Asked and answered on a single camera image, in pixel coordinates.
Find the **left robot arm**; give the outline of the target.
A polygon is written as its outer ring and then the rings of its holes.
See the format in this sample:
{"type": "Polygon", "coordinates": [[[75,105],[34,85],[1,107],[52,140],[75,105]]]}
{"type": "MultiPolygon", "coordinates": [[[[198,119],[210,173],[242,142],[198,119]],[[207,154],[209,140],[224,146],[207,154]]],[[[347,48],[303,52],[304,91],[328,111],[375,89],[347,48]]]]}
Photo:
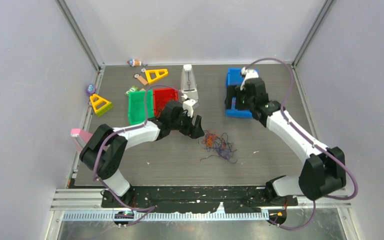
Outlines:
{"type": "Polygon", "coordinates": [[[95,176],[114,193],[114,200],[121,207],[133,202],[131,184],[119,170],[124,152],[134,146],[155,142],[178,131],[191,139],[204,136],[201,116],[194,116],[197,102],[170,100],[158,117],[148,118],[140,124],[123,128],[100,125],[82,148],[79,159],[95,176]]]}

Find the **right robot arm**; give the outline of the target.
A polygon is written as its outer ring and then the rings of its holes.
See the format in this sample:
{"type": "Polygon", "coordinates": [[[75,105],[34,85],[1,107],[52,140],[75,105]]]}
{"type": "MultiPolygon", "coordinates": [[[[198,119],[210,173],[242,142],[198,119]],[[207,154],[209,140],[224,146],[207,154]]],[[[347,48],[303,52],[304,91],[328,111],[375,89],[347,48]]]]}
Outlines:
{"type": "Polygon", "coordinates": [[[229,85],[225,107],[251,112],[252,117],[280,137],[303,167],[300,175],[283,175],[266,183],[265,198],[279,205],[286,196],[305,196],[315,201],[346,186],[345,154],[339,147],[328,147],[297,124],[276,100],[270,100],[265,82],[251,78],[244,86],[229,85]]]}

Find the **red plastic bin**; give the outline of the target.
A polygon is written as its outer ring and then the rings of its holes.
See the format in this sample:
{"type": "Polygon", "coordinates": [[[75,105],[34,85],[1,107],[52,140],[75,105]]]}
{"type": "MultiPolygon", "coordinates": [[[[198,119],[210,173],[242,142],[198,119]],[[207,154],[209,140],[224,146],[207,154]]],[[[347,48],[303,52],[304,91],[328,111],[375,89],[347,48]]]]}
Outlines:
{"type": "Polygon", "coordinates": [[[171,101],[178,101],[178,91],[173,88],[158,88],[153,90],[153,113],[158,117],[166,104],[171,101]]]}

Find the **green plastic bin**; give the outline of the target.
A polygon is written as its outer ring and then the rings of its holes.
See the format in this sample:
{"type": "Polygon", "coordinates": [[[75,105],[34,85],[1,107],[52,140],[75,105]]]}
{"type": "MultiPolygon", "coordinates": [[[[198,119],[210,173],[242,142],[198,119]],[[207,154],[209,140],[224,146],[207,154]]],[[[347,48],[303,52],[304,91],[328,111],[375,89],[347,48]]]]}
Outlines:
{"type": "MultiPolygon", "coordinates": [[[[149,90],[146,95],[146,108],[148,118],[154,114],[154,93],[149,90]]],[[[128,95],[128,120],[131,125],[142,123],[146,119],[145,114],[145,91],[135,91],[128,95]]]]}

